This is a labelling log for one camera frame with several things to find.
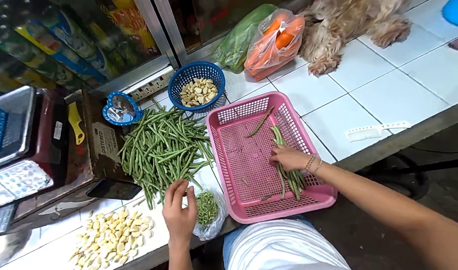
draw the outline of person's left hand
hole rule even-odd
[[[197,219],[196,195],[194,187],[187,191],[186,208],[182,208],[183,197],[189,181],[179,179],[172,183],[166,191],[166,200],[162,216],[169,230],[169,245],[175,248],[189,249],[189,242]]]

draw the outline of bracelet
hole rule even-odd
[[[321,165],[322,165],[322,159],[321,159],[321,162],[319,163],[319,165],[317,165],[317,168],[316,168],[316,170],[313,172],[313,174],[316,173],[316,171],[319,169],[319,167],[320,167]]]
[[[316,155],[312,154],[310,155],[310,160],[307,162],[307,165],[306,165],[306,172],[309,171],[309,168],[310,166],[312,165],[312,163],[314,162],[314,160],[316,159]]]

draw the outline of pink plastic basket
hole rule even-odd
[[[245,138],[271,106],[275,106],[273,113],[259,131]],[[269,127],[279,125],[289,146],[304,153],[317,153],[286,95],[268,92],[217,108],[208,114],[206,124],[229,214],[239,223],[271,220],[334,204],[336,190],[306,172],[303,175],[307,187],[301,192],[300,200],[295,199],[287,183],[284,199],[280,199],[281,180],[269,163],[271,148],[275,146],[274,133]],[[268,195],[272,197],[261,200]]]

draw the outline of power strip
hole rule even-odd
[[[168,86],[173,74],[174,69],[168,66],[130,86],[123,93],[129,95],[135,102],[140,101]]]

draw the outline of black cable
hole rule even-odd
[[[425,151],[425,152],[431,152],[431,153],[440,153],[440,154],[458,154],[458,152],[443,152],[443,151],[434,151],[434,150],[427,150],[427,149],[420,149],[414,146],[409,146],[412,149],[419,150],[419,151]]]

